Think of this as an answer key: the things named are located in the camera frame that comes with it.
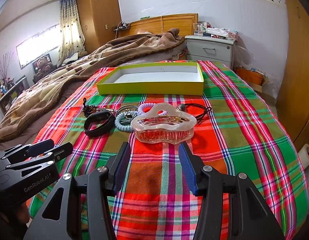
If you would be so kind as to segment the patterned window curtain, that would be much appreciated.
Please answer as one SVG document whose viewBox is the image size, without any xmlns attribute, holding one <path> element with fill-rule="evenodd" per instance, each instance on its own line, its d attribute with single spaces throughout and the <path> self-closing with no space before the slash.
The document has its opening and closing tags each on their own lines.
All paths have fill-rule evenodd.
<svg viewBox="0 0 309 240">
<path fill-rule="evenodd" d="M 58 66 L 74 53 L 85 51 L 85 36 L 82 31 L 76 0 L 60 0 L 59 25 L 61 43 Z"/>
</svg>

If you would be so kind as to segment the rose gold hair clip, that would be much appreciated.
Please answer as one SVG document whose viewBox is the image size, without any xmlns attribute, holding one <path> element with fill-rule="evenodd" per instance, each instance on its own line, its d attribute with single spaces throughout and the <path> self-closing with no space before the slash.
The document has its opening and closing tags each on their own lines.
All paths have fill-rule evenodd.
<svg viewBox="0 0 309 240">
<path fill-rule="evenodd" d="M 97 112 L 101 112 L 101 111 L 109 111 L 112 115 L 116 114 L 116 110 L 115 109 L 110 109 L 110 108 L 102 108 L 102 107 L 97 107 L 96 108 Z"/>
</svg>

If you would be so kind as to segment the translucent pink hair claw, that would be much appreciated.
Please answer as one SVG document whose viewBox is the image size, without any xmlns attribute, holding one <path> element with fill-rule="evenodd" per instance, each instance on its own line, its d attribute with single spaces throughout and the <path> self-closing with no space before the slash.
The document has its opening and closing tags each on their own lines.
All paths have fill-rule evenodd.
<svg viewBox="0 0 309 240">
<path fill-rule="evenodd" d="M 167 142 L 176 145 L 184 142 L 193 137 L 196 124 L 193 115 L 166 102 L 154 105 L 131 121 L 136 138 L 148 144 Z"/>
</svg>

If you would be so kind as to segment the grey bedside drawer cabinet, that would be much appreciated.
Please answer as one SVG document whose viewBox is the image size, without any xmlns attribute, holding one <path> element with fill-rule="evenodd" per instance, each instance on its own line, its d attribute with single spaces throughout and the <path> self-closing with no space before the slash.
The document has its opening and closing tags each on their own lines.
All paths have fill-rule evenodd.
<svg viewBox="0 0 309 240">
<path fill-rule="evenodd" d="M 236 41 L 207 36 L 187 35 L 187 60 L 213 61 L 233 69 Z"/>
</svg>

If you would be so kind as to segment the brown patterned blanket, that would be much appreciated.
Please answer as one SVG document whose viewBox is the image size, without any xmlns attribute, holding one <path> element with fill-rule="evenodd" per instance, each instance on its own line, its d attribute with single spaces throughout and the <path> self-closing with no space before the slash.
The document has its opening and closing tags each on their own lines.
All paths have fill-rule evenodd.
<svg viewBox="0 0 309 240">
<path fill-rule="evenodd" d="M 72 82 L 86 81 L 101 68 L 116 67 L 130 60 L 161 53 L 180 46 L 184 41 L 177 28 L 162 34 L 128 35 L 111 40 L 74 63 L 54 70 L 25 90 L 12 104 L 0 123 L 0 142 L 15 139 L 52 110 Z"/>
</svg>

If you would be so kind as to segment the wooden closet door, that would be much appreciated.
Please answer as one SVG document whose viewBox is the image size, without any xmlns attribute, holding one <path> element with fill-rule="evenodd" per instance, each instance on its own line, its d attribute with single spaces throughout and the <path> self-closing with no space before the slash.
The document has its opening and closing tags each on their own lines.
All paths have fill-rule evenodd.
<svg viewBox="0 0 309 240">
<path fill-rule="evenodd" d="M 297 150 L 309 144 L 309 15 L 299 0 L 286 0 L 288 52 L 277 98 L 279 121 Z"/>
</svg>

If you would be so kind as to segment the teddy bear picture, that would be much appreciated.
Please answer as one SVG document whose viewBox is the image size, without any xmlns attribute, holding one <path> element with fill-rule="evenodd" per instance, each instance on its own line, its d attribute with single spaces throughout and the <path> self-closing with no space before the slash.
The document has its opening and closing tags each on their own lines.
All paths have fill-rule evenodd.
<svg viewBox="0 0 309 240">
<path fill-rule="evenodd" d="M 56 69 L 56 65 L 52 63 L 50 58 L 50 54 L 43 55 L 36 61 L 32 63 L 34 69 L 34 83 L 45 77 L 46 75 L 50 74 Z"/>
</svg>

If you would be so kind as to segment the dark beaded hair accessory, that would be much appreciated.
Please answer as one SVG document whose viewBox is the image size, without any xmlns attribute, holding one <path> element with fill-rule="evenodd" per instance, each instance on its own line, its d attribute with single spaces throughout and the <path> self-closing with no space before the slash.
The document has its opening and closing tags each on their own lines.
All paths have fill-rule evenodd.
<svg viewBox="0 0 309 240">
<path fill-rule="evenodd" d="M 86 118 L 89 117 L 91 114 L 96 113 L 96 112 L 99 111 L 99 108 L 97 106 L 89 105 L 87 103 L 87 99 L 86 98 L 83 99 L 83 106 L 84 106 L 83 107 L 83 113 L 84 113 L 84 116 Z"/>
</svg>

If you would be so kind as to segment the clutter on bedside cabinet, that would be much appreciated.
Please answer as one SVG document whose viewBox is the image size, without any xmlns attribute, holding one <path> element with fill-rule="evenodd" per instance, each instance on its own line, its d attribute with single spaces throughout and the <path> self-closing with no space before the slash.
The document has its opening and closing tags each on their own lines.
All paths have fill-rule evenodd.
<svg viewBox="0 0 309 240">
<path fill-rule="evenodd" d="M 238 32 L 227 28 L 215 28 L 208 22 L 202 22 L 203 35 L 224 40 L 238 40 Z"/>
</svg>

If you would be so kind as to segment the wooden headboard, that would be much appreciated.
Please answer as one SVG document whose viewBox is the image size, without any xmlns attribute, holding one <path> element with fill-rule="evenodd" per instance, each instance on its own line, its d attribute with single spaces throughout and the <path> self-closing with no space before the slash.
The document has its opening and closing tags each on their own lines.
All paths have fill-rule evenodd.
<svg viewBox="0 0 309 240">
<path fill-rule="evenodd" d="M 193 24 L 197 22 L 197 13 L 150 17 L 129 23 L 128 28 L 118 31 L 117 36 L 123 37 L 146 32 L 160 34 L 167 32 L 171 28 L 179 29 L 180 36 L 187 36 L 193 34 Z"/>
</svg>

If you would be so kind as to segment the dried branch decoration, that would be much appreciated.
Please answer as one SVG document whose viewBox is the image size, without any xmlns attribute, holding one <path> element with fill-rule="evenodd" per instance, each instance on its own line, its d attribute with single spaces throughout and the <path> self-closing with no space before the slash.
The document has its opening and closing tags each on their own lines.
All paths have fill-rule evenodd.
<svg viewBox="0 0 309 240">
<path fill-rule="evenodd" d="M 13 55 L 14 55 L 14 52 L 9 51 L 7 53 L 4 53 L 2 57 L 0 58 L 0 75 L 4 79 L 7 79 L 8 68 L 9 68 L 9 64 L 11 62 Z"/>
</svg>

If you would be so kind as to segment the yellow-green shallow box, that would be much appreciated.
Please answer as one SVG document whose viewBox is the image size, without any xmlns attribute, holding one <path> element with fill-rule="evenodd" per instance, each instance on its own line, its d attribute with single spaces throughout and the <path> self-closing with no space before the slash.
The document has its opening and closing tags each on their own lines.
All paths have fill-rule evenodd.
<svg viewBox="0 0 309 240">
<path fill-rule="evenodd" d="M 204 78 L 197 62 L 156 62 L 119 66 L 97 83 L 99 94 L 203 94 Z"/>
</svg>

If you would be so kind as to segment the tall wooden wardrobe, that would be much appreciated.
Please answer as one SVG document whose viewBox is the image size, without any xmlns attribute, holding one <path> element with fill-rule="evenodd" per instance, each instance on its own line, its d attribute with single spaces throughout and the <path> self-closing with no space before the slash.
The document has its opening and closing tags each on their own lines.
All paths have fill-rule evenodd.
<svg viewBox="0 0 309 240">
<path fill-rule="evenodd" d="M 115 39 L 112 28 L 122 20 L 118 0 L 76 0 L 76 3 L 88 53 Z"/>
</svg>

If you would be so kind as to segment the power strip on headboard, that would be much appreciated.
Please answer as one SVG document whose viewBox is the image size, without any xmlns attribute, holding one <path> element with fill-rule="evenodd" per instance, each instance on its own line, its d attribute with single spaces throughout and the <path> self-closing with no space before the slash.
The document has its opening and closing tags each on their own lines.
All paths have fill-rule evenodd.
<svg viewBox="0 0 309 240">
<path fill-rule="evenodd" d="M 123 30 L 126 30 L 126 29 L 129 29 L 130 28 L 130 23 L 127 23 L 127 22 L 120 22 L 117 24 L 117 26 L 114 26 L 112 28 L 112 31 L 116 32 L 116 31 L 123 31 Z"/>
</svg>

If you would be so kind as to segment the clear glass cup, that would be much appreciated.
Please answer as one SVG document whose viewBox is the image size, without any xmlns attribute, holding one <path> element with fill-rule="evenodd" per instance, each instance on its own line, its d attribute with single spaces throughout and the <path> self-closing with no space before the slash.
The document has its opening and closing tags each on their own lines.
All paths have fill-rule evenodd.
<svg viewBox="0 0 309 240">
<path fill-rule="evenodd" d="M 196 36 L 203 36 L 203 24 L 193 23 L 193 34 Z"/>
</svg>

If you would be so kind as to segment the orange storage box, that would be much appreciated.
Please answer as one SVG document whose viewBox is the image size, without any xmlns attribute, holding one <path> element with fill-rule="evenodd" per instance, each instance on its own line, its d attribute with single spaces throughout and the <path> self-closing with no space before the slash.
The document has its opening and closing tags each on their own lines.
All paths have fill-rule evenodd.
<svg viewBox="0 0 309 240">
<path fill-rule="evenodd" d="M 235 73 L 244 81 L 250 82 L 256 85 L 261 85 L 264 79 L 264 75 L 258 72 L 247 70 L 243 67 L 237 67 Z"/>
</svg>

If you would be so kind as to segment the side shelf with items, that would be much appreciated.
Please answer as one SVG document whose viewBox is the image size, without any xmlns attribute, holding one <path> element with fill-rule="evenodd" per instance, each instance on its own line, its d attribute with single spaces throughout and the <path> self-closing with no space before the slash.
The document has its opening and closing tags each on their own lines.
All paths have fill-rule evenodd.
<svg viewBox="0 0 309 240">
<path fill-rule="evenodd" d="M 29 83 L 24 75 L 0 98 L 0 110 L 3 115 L 6 115 L 16 99 L 28 88 Z"/>
</svg>

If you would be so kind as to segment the black fitness band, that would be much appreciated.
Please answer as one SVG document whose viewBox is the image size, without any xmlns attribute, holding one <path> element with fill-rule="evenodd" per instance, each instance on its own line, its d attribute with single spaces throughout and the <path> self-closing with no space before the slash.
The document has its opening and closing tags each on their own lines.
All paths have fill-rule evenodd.
<svg viewBox="0 0 309 240">
<path fill-rule="evenodd" d="M 108 133 L 115 126 L 115 116 L 108 110 L 91 114 L 84 123 L 84 132 L 90 137 L 99 137 Z"/>
</svg>

